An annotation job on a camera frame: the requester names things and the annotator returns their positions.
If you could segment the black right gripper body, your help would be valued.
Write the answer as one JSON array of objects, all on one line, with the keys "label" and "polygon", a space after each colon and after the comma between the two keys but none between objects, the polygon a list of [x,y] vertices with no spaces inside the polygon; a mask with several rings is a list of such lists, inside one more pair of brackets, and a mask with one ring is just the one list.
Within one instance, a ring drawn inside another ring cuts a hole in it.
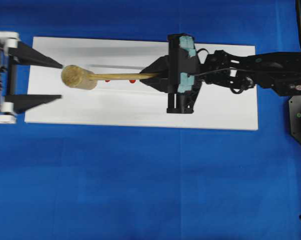
[{"label": "black right gripper body", "polygon": [[[201,51],[207,52],[208,50],[205,48],[201,48],[199,50],[196,49],[197,56]],[[168,94],[168,102],[167,102],[167,113],[193,113],[194,105],[196,99],[199,95],[202,82],[196,77],[200,74],[200,66],[201,62],[199,59],[198,65],[198,73],[195,74],[195,83],[190,91],[186,91],[185,93],[167,93]]]}]

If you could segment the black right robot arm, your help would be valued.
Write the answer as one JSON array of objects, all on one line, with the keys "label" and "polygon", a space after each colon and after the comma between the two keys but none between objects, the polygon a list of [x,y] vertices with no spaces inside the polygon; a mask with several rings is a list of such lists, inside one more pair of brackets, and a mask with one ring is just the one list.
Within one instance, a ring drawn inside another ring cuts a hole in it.
[{"label": "black right robot arm", "polygon": [[200,61],[184,49],[171,50],[142,70],[154,74],[141,83],[168,97],[168,114],[192,114],[203,83],[228,88],[233,94],[254,88],[272,89],[281,97],[301,96],[301,52],[235,56],[224,50]]}]

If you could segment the black-white left gripper body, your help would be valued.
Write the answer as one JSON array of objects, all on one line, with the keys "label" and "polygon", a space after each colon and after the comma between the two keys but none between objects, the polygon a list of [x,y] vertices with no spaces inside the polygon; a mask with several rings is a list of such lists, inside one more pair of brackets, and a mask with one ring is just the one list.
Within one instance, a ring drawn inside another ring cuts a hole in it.
[{"label": "black-white left gripper body", "polygon": [[22,113],[20,96],[15,94],[19,59],[9,54],[19,42],[17,32],[0,31],[0,124],[15,124],[16,115]]}]

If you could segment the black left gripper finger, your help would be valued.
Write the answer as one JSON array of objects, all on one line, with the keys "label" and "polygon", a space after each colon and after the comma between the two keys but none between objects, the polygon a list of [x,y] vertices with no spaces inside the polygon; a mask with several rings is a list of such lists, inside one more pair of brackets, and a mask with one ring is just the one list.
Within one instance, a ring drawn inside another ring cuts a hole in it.
[{"label": "black left gripper finger", "polygon": [[9,56],[9,68],[22,66],[39,66],[62,69],[63,65],[54,59],[43,55],[27,44],[17,39],[7,39],[5,42],[5,53]]},{"label": "black left gripper finger", "polygon": [[61,95],[15,94],[6,95],[5,101],[8,103],[13,103],[13,111],[16,114],[22,114],[27,110],[43,104],[48,104],[61,98]]}]

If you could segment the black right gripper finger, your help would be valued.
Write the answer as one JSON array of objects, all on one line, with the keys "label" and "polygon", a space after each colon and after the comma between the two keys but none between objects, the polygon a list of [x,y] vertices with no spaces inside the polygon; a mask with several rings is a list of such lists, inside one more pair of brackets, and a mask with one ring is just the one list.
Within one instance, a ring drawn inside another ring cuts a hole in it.
[{"label": "black right gripper finger", "polygon": [[169,73],[169,56],[164,55],[159,57],[149,66],[144,68],[141,74],[157,74],[157,75],[168,75]]},{"label": "black right gripper finger", "polygon": [[149,86],[159,92],[168,93],[168,79],[166,78],[148,78],[148,79],[141,79],[141,83],[146,86]]}]

